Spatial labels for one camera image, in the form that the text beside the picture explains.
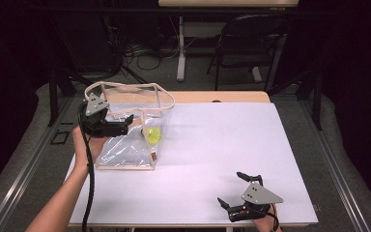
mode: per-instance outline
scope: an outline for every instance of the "clear plastic bag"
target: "clear plastic bag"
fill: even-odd
[[[124,122],[134,116],[127,135],[113,137],[104,144],[97,169],[154,169],[164,118],[174,106],[174,98],[157,84],[98,82],[86,89],[87,100],[91,93],[110,104],[108,122]]]

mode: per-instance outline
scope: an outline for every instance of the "human hand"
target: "human hand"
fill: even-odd
[[[92,137],[89,140],[89,147],[92,153],[92,160],[96,161],[99,157],[101,150],[103,149],[104,143],[108,140],[108,137]],[[75,150],[75,163],[76,168],[87,168],[87,152],[86,145],[82,136],[82,132],[79,126],[73,129],[73,142]]]
[[[276,207],[275,205],[271,205],[270,209],[268,210],[268,213],[273,214],[277,217],[276,215]],[[273,225],[275,223],[275,219],[269,215],[266,215],[262,218],[259,219],[252,219],[251,220],[255,226],[257,226],[258,230],[260,232],[271,232],[273,231]],[[280,226],[275,230],[275,232],[282,232],[282,229]]]

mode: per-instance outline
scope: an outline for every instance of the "desk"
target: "desk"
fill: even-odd
[[[216,200],[220,197],[232,206],[243,203],[241,196],[248,184],[237,177],[238,171],[262,175],[264,186],[284,199],[277,205],[281,225],[318,222],[278,113],[267,94],[171,94],[177,104],[164,129],[156,169],[96,170],[90,226],[252,226],[250,221],[230,222]],[[223,103],[209,103],[214,100]],[[70,226],[79,225],[83,219],[88,184],[89,180]]]
[[[284,8],[296,7],[298,0],[158,0],[161,7],[232,7],[232,8]],[[217,34],[221,31],[222,24],[215,25]],[[177,69],[177,80],[185,80],[186,72],[186,52],[185,52],[185,23],[180,16],[179,22],[179,41],[180,55],[179,66]]]

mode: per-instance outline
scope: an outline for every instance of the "black cable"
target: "black cable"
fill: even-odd
[[[89,147],[89,140],[87,139],[86,137],[86,133],[84,132],[84,129],[82,127],[82,123],[81,123],[81,117],[82,117],[82,114],[83,114],[83,107],[87,105],[87,102],[83,102],[79,108],[78,108],[78,112],[77,112],[77,122],[78,122],[78,125],[80,126],[80,131],[82,132],[82,136],[83,136],[83,141],[84,141],[84,144],[86,146],[86,155],[87,155],[87,166],[89,167],[89,176],[90,176],[90,187],[89,187],[89,197],[88,197],[88,200],[87,200],[87,206],[86,206],[86,212],[84,214],[84,217],[83,217],[83,221],[82,221],[82,231],[83,232],[86,232],[87,231],[87,220],[89,218],[89,215],[90,215],[90,211],[92,209],[92,203],[93,203],[93,197],[95,195],[95,167],[93,165],[93,159],[92,159],[92,152],[90,151],[90,147]]]

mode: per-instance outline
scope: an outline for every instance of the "chair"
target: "chair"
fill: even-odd
[[[288,31],[289,20],[280,15],[246,14],[227,22],[217,36],[215,54],[215,89],[218,89],[219,67],[269,67],[264,90],[267,90],[278,41]]]

